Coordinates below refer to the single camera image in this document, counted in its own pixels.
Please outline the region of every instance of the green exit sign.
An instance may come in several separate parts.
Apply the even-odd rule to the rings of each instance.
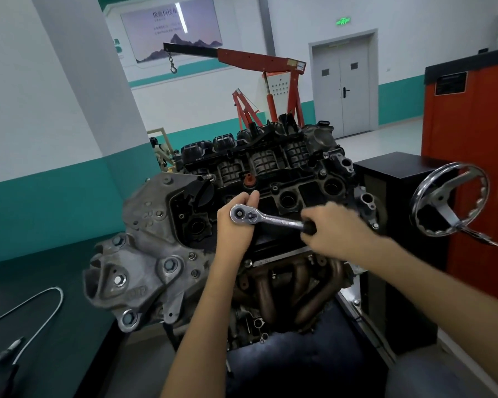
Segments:
[[[345,24],[348,24],[349,22],[351,21],[351,17],[349,16],[346,16],[346,17],[343,17],[343,18],[339,18],[337,21],[336,21],[336,25],[345,25]]]

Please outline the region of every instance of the cable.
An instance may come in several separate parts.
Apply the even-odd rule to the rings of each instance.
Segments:
[[[26,348],[28,347],[28,345],[31,343],[31,341],[33,341],[35,339],[35,337],[37,335],[39,335],[39,333],[42,331],[42,329],[46,326],[46,324],[48,323],[48,321],[50,321],[52,319],[52,317],[57,313],[57,311],[61,308],[61,305],[63,304],[63,299],[65,298],[65,294],[63,293],[63,290],[60,288],[60,287],[49,287],[45,290],[43,290],[42,292],[39,292],[38,294],[34,294],[31,298],[29,298],[28,300],[25,300],[23,301],[22,303],[20,303],[18,306],[12,308],[10,311],[8,311],[7,313],[5,314],[2,314],[0,316],[0,320],[2,318],[4,318],[6,315],[14,312],[17,308],[19,307],[22,307],[24,306],[26,303],[28,303],[30,300],[33,300],[35,299],[36,297],[40,296],[41,294],[44,294],[50,290],[57,290],[59,292],[59,295],[60,295],[60,300],[59,300],[59,304],[57,305],[57,307],[55,308],[55,310],[53,311],[53,313],[51,314],[50,317],[48,317],[48,319],[44,322],[44,324],[42,324],[42,326],[37,330],[37,332],[35,332],[33,334],[33,336],[30,338],[29,341],[26,342],[26,345],[24,345],[24,347],[20,350],[19,354],[16,356],[15,360],[13,361],[13,365],[15,365],[17,363],[17,361],[19,361],[20,359],[20,356],[24,353],[24,351],[26,350]]]

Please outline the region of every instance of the engine crane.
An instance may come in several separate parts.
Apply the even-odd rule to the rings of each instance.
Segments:
[[[269,106],[269,113],[271,115],[272,121],[279,121],[277,116],[277,109],[275,108],[275,102],[273,100],[273,95],[269,90],[268,77],[267,73],[290,73],[290,81],[289,81],[289,92],[288,92],[288,105],[286,109],[286,113],[292,114],[295,116],[297,114],[297,122],[300,127],[304,127],[304,117],[303,111],[300,108],[300,97],[299,97],[299,89],[297,85],[299,83],[299,75],[304,74],[304,70],[306,68],[306,62],[294,60],[291,58],[285,57],[275,57],[275,56],[267,56],[265,54],[257,54],[257,53],[247,53],[245,51],[238,50],[230,50],[230,49],[213,49],[208,47],[200,47],[200,46],[186,46],[181,44],[174,43],[164,43],[164,51],[169,53],[171,56],[172,53],[177,54],[189,54],[191,56],[200,56],[200,57],[210,57],[217,58],[219,62],[224,64],[239,67],[242,69],[247,69],[251,71],[259,71],[263,73],[264,82],[266,83],[266,92],[267,92],[267,100]],[[173,65],[173,61],[170,59],[172,63],[171,70],[175,74],[177,73],[177,68]],[[243,121],[246,128],[249,128],[249,122],[256,122],[257,125],[262,126],[262,122],[256,115],[255,111],[251,108],[249,103],[247,102],[243,93],[237,89],[234,93],[232,93],[232,97],[234,99],[234,104],[236,105],[236,109],[238,111],[238,119],[241,122]]]

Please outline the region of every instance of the hand wheel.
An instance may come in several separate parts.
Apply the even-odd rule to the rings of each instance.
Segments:
[[[435,185],[434,183],[442,177],[444,174],[451,172],[452,170],[466,169],[466,171],[448,181],[443,185]],[[452,208],[448,205],[448,199],[450,197],[450,192],[457,188],[458,186],[471,181],[474,178],[479,178],[481,181],[480,196],[476,201],[476,207],[472,209],[465,219],[459,219],[458,216],[452,211]],[[488,244],[491,246],[498,246],[498,243],[493,241],[486,234],[477,232],[475,230],[469,229],[467,226],[482,212],[487,198],[489,197],[489,178],[487,174],[478,166],[469,163],[454,162],[446,164],[438,169],[431,172],[426,178],[419,184],[417,190],[413,194],[411,201],[411,220],[414,225],[417,226],[423,234],[430,237],[442,237],[449,234],[454,234],[461,231],[465,234],[472,236],[481,243]],[[418,220],[418,212],[426,205],[431,205],[441,214],[441,216],[448,222],[449,227],[445,230],[433,231],[426,229],[422,226]]]

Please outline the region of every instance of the engine block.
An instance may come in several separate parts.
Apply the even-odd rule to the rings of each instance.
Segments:
[[[328,122],[299,129],[291,116],[200,141],[124,203],[126,231],[97,245],[83,274],[91,303],[131,332],[163,321],[186,330],[214,259],[217,211],[242,191],[260,191],[259,210],[299,220],[304,207],[335,201],[378,229],[374,197]],[[312,253],[298,231],[258,224],[239,268],[229,348],[265,342],[271,332],[310,329],[350,267]]]

